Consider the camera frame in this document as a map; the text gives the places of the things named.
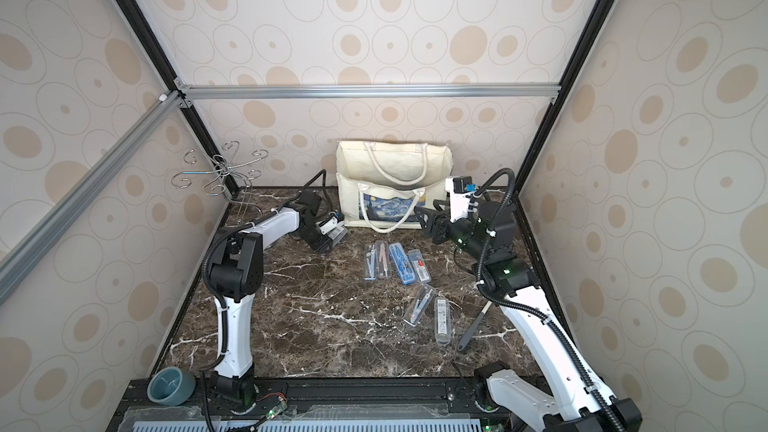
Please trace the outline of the long barcode clear case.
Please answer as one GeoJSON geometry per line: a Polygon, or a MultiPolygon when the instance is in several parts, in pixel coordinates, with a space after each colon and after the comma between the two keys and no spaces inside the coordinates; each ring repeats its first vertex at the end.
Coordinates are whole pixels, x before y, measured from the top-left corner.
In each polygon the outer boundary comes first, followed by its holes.
{"type": "Polygon", "coordinates": [[[331,240],[332,248],[336,247],[348,234],[348,230],[344,225],[337,225],[327,233],[327,237],[331,240]]]}

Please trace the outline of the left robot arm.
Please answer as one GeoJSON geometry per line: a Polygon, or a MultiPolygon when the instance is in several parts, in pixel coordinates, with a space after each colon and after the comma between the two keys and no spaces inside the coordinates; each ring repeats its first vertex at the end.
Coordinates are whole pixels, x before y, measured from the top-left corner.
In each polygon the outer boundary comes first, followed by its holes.
{"type": "Polygon", "coordinates": [[[218,355],[201,368],[212,373],[212,388],[242,405],[255,402],[250,350],[253,301],[264,277],[264,250],[295,234],[318,254],[338,242],[334,232],[343,214],[333,206],[326,184],[319,193],[306,184],[295,196],[263,216],[237,227],[222,227],[204,255],[201,278],[218,314],[218,355]]]}

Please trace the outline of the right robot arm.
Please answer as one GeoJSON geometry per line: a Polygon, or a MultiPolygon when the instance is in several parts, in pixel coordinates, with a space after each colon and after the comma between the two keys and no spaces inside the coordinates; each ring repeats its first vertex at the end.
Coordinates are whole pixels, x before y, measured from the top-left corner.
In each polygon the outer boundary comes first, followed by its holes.
{"type": "Polygon", "coordinates": [[[469,176],[451,177],[445,189],[445,199],[414,205],[422,231],[434,243],[451,242],[474,259],[476,289],[512,322],[548,387],[541,390],[495,362],[474,372],[477,406],[505,409],[533,431],[639,430],[638,406],[618,398],[588,365],[554,314],[538,275],[513,250],[514,172],[501,169],[481,185],[469,176]]]}

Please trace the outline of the pink compass case upper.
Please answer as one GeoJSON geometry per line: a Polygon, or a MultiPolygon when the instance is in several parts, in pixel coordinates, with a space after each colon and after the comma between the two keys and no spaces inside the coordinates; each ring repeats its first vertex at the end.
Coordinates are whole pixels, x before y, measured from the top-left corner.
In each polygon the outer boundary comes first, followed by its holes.
{"type": "Polygon", "coordinates": [[[391,267],[389,265],[388,245],[383,240],[378,240],[375,247],[375,270],[377,278],[380,280],[388,279],[391,276],[391,267]]]}

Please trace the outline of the blue compass clear case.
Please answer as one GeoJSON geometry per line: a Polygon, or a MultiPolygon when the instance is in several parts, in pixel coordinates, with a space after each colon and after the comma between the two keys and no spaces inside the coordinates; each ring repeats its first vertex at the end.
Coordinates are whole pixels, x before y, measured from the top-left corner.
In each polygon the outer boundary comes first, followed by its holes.
{"type": "Polygon", "coordinates": [[[388,251],[402,284],[415,283],[416,275],[402,244],[399,242],[391,243],[388,245],[388,251]]]}

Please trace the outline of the cream canvas tote bag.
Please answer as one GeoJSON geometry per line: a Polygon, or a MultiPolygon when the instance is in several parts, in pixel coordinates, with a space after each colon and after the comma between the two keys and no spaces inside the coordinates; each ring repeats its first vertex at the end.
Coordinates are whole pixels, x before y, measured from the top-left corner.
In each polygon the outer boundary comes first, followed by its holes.
{"type": "Polygon", "coordinates": [[[335,157],[345,225],[378,233],[418,229],[415,209],[446,198],[453,168],[450,148],[429,143],[341,141],[335,157]]]}

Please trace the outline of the light blue compass case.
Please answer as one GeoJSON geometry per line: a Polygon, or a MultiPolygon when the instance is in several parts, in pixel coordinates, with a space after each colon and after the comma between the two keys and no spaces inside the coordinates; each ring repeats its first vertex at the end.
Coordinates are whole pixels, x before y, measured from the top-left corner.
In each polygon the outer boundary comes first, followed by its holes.
{"type": "Polygon", "coordinates": [[[373,281],[377,278],[376,250],[374,244],[367,244],[364,247],[363,256],[363,279],[373,281]]]}

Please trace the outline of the clear compass case right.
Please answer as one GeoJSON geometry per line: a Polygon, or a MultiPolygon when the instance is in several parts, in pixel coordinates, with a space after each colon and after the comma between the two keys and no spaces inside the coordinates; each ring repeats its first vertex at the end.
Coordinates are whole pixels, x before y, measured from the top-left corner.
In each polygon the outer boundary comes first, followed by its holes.
{"type": "Polygon", "coordinates": [[[437,297],[434,302],[434,334],[435,341],[440,346],[448,346],[452,339],[452,315],[449,301],[437,297]]]}

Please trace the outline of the red label clear case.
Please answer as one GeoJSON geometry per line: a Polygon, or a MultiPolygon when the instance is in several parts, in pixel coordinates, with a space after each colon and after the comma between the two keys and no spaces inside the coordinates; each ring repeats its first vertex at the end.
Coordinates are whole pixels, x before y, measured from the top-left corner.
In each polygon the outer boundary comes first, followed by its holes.
{"type": "Polygon", "coordinates": [[[418,280],[421,283],[429,283],[431,281],[431,275],[426,267],[421,251],[413,249],[408,251],[407,254],[418,280]]]}

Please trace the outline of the silver aluminium crossbar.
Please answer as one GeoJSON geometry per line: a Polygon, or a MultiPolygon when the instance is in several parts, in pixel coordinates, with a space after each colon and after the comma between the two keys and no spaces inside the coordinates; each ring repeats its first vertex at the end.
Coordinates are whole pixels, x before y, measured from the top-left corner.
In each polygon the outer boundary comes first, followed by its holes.
{"type": "Polygon", "coordinates": [[[191,100],[556,97],[557,83],[371,84],[371,85],[186,85],[191,100]]]}

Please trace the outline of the silver aluminium left rail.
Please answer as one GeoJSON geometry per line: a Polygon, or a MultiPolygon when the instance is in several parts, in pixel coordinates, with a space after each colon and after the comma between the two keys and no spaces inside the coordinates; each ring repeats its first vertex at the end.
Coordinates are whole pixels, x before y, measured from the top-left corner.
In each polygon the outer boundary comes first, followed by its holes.
{"type": "Polygon", "coordinates": [[[167,91],[30,230],[1,263],[1,300],[6,301],[29,273],[143,145],[166,115],[181,106],[181,93],[167,91]]]}

